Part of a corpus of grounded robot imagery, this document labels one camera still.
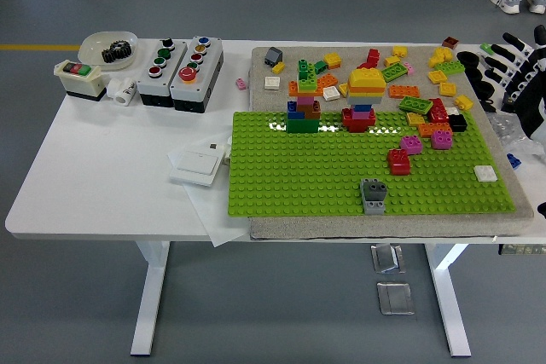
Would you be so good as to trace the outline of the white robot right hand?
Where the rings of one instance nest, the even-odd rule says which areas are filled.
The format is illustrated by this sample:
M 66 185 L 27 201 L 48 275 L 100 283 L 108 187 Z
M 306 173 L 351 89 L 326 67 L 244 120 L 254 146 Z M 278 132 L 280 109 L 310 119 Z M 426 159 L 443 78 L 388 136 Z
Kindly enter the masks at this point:
M 485 57 L 485 75 L 504 89 L 509 111 L 517 115 L 526 136 L 544 144 L 545 26 L 535 27 L 534 47 L 508 32 L 502 38 L 513 48 L 493 44 L 493 55 Z

